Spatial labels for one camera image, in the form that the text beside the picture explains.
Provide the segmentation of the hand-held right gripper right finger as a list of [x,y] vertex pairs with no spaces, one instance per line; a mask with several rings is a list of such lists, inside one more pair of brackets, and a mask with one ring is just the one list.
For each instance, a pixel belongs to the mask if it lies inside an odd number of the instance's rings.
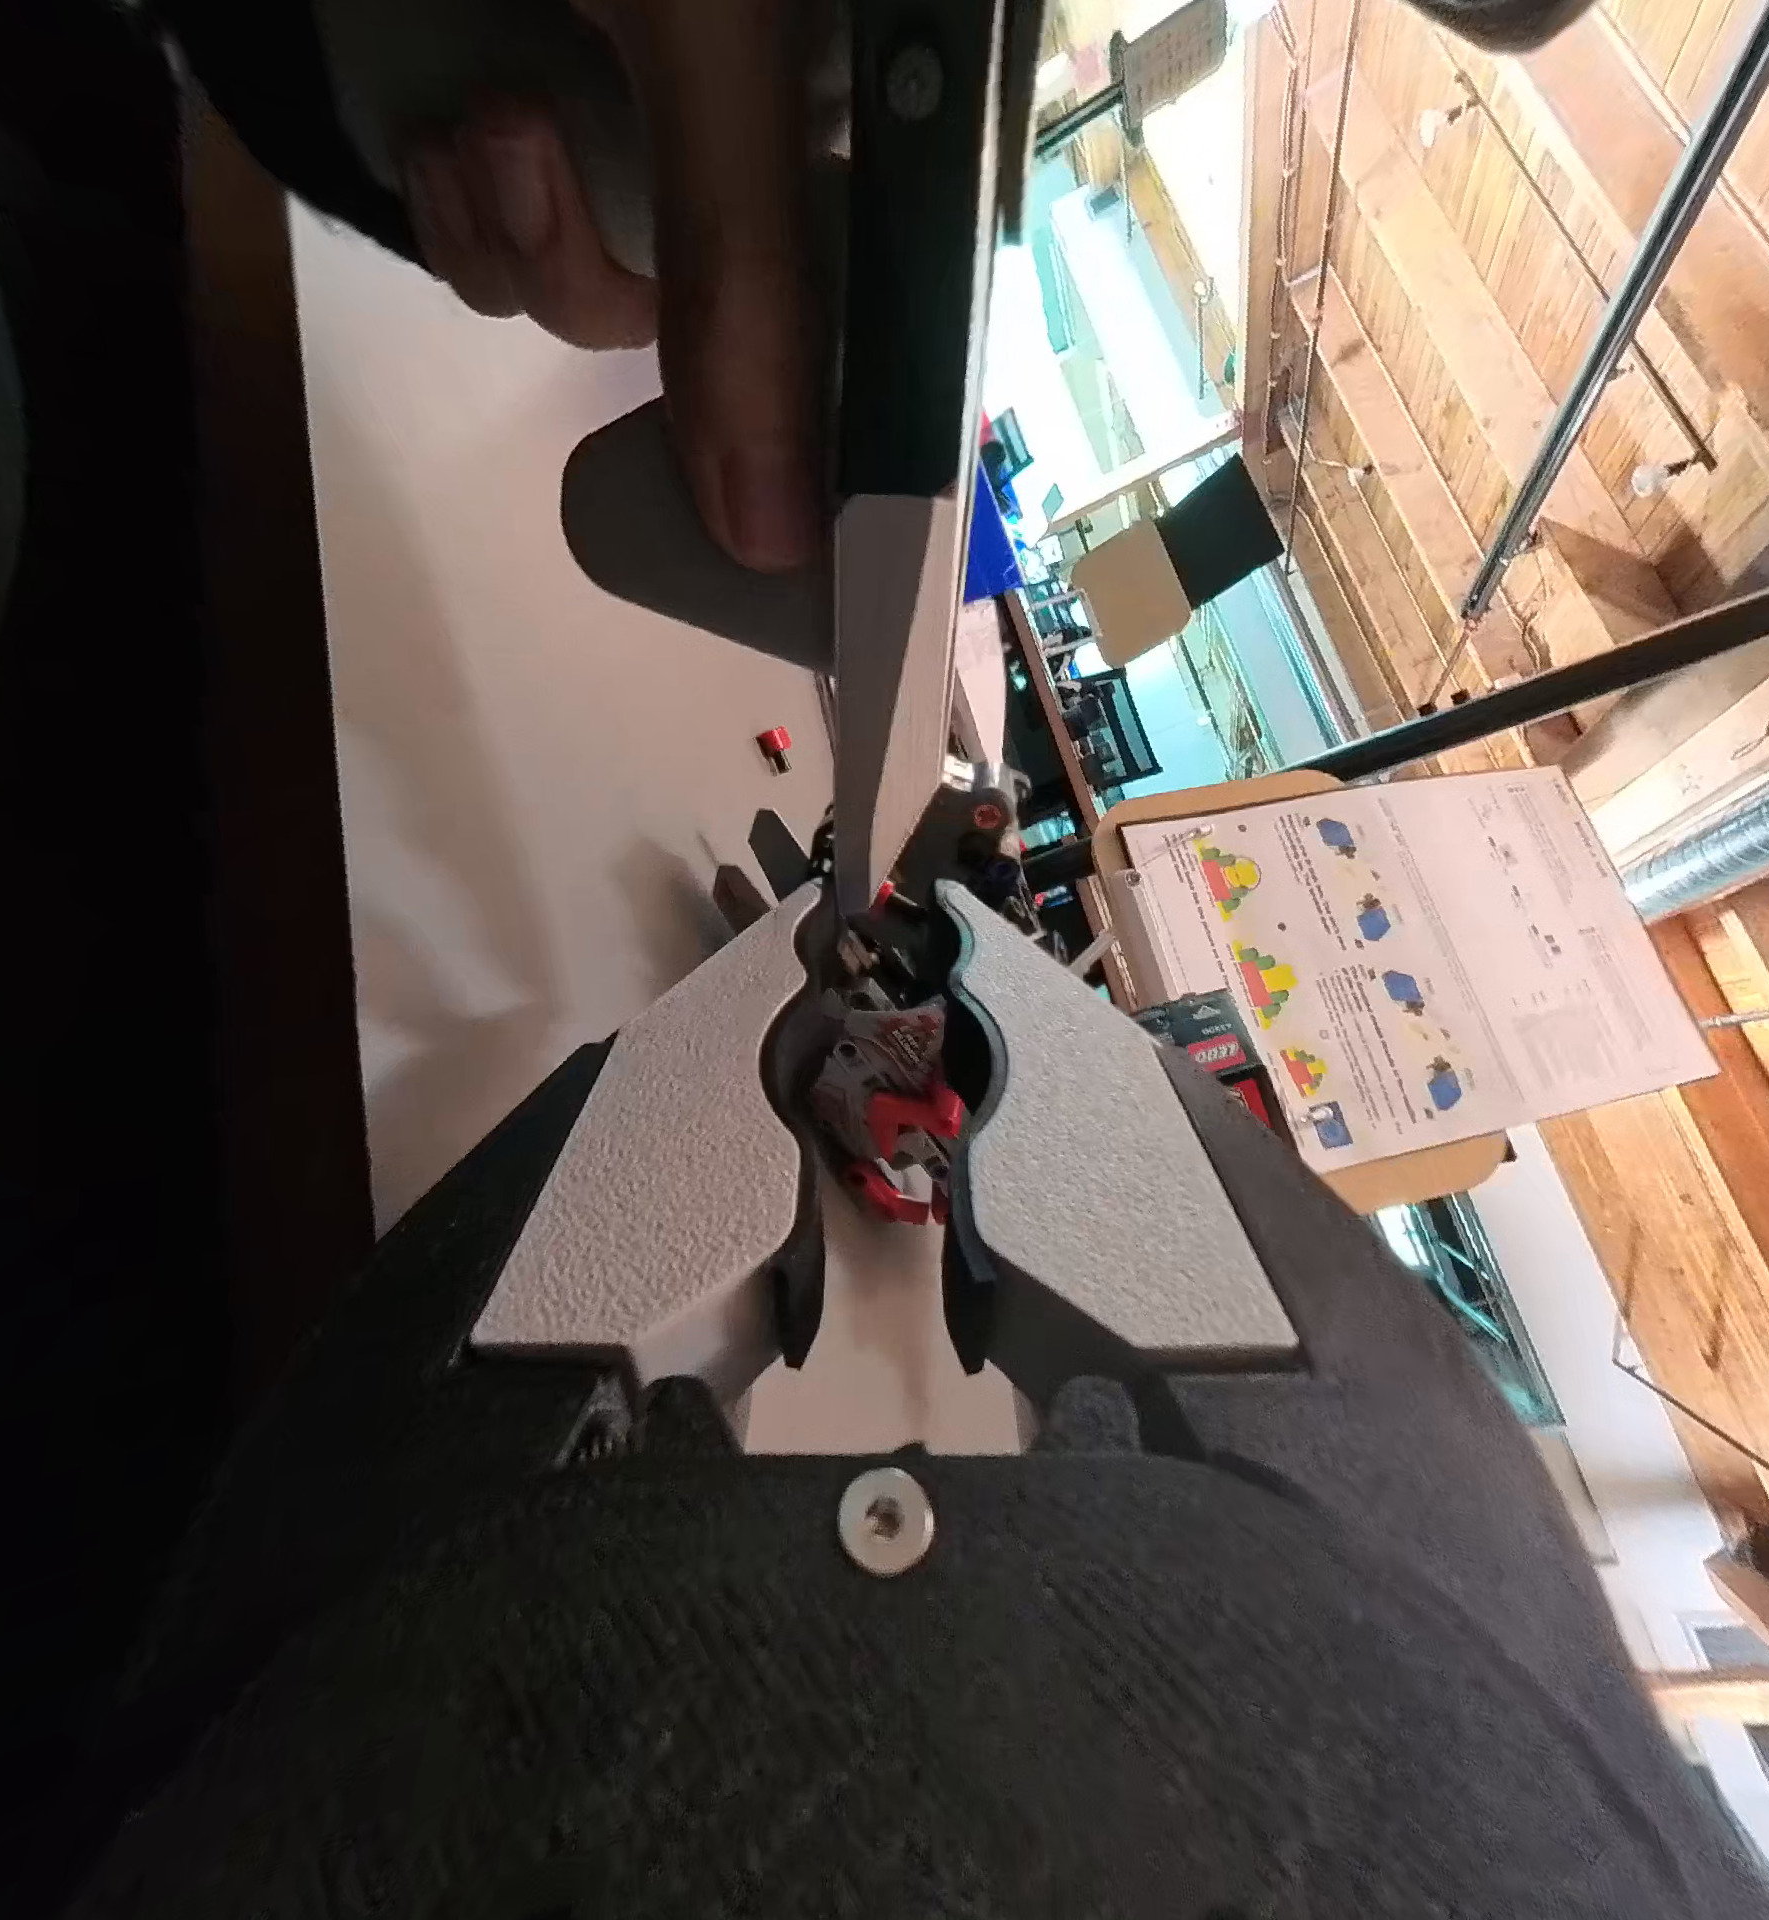
[[1292,1371],[1299,1336],[1181,1060],[960,885],[933,902],[959,937],[944,1315],[964,1369],[1015,1390]]

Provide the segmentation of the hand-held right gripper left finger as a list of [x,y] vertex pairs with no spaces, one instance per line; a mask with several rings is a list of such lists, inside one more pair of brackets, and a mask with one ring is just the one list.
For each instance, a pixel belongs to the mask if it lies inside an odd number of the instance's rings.
[[613,1039],[476,1319],[493,1360],[569,1360],[635,1395],[741,1404],[824,1309],[818,1161],[766,1058],[807,987],[805,882]]

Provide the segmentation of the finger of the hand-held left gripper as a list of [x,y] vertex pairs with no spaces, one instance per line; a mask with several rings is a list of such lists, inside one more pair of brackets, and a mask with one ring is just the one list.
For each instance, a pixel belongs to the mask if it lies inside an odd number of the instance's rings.
[[855,920],[941,781],[964,589],[960,500],[855,495],[832,546],[832,878]]

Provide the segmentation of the grey red toy brick truck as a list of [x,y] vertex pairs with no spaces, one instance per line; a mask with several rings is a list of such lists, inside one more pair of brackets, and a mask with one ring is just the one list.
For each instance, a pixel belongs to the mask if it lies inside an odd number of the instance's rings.
[[826,1164],[874,1217],[945,1224],[950,1164],[971,1118],[971,1094],[954,1087],[954,1066],[971,1066],[975,1045],[951,996],[964,934],[938,887],[959,887],[1049,956],[1064,955],[1022,865],[1028,793],[1028,776],[999,763],[947,758],[897,867],[832,947],[819,1003],[832,1031],[809,1111]]

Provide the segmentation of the person's left hand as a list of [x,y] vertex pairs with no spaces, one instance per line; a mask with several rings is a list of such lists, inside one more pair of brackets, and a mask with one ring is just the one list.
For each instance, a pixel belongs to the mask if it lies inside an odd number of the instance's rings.
[[714,542],[765,575],[824,544],[824,373],[807,287],[802,4],[577,4],[642,114],[657,264],[595,227],[556,120],[512,98],[416,138],[428,269],[468,309],[572,348],[657,347],[670,438]]

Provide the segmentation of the blue storage bin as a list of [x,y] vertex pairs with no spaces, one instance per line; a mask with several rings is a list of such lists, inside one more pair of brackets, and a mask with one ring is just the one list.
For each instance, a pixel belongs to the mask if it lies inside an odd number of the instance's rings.
[[964,546],[964,606],[990,604],[1020,587],[1017,544],[1001,511],[993,468],[979,461]]

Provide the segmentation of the black toy set box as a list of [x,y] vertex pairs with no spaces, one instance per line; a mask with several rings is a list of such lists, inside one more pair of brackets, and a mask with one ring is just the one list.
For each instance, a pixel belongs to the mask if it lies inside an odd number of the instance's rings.
[[1134,1019],[1153,1039],[1170,1043],[1217,1078],[1265,1130],[1278,1137],[1287,1135],[1277,1087],[1230,989],[1186,992],[1146,1004]]

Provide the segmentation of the black tan hanging panel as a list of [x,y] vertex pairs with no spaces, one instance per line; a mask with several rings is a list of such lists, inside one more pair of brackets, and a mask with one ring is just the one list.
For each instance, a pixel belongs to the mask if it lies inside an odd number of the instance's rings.
[[1105,669],[1177,640],[1190,617],[1283,559],[1285,544],[1239,453],[1159,516],[1100,542],[1071,570]]

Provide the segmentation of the panel light on stand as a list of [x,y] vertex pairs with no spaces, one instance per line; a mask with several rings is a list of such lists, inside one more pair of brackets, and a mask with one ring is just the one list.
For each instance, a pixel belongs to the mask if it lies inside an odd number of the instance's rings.
[[1113,34],[1108,72],[1122,91],[1122,125],[1139,132],[1149,114],[1183,101],[1223,68],[1231,47],[1228,3],[1185,3],[1142,34]]

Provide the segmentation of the printed instruction sheet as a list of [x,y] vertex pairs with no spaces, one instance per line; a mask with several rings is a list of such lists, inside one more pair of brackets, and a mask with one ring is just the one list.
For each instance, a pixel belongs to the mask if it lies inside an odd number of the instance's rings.
[[1119,838],[1153,980],[1233,996],[1330,1184],[1717,1072],[1558,771],[1192,802]]

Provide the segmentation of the black stand pole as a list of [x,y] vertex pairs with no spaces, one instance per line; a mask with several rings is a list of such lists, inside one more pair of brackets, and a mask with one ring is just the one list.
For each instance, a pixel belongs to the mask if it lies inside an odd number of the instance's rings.
[[1287,771],[1333,781],[1376,778],[1448,751],[1655,685],[1765,640],[1769,640],[1769,587],[1687,614],[1607,653],[1332,749]]

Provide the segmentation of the silver ceiling pipe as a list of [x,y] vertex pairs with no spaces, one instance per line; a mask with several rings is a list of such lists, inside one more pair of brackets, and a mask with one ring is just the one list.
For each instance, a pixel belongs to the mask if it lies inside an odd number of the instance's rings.
[[1561,477],[1583,430],[1610,383],[1616,365],[1637,347],[1643,319],[1660,297],[1678,254],[1697,224],[1729,157],[1762,109],[1769,88],[1769,3],[1741,39],[1736,53],[1706,107],[1691,125],[1681,156],[1666,180],[1662,197],[1637,239],[1616,287],[1578,365],[1570,394],[1552,415],[1524,477],[1517,482],[1510,508],[1500,519],[1492,552],[1479,563],[1460,606],[1464,621],[1481,617],[1497,598],[1504,573],[1537,525],[1542,505]]

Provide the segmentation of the silver ventilation duct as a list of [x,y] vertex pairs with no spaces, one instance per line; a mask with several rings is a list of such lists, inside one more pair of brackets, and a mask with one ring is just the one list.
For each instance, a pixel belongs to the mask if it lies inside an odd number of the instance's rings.
[[1675,847],[1621,872],[1641,921],[1658,923],[1769,878],[1769,782]]

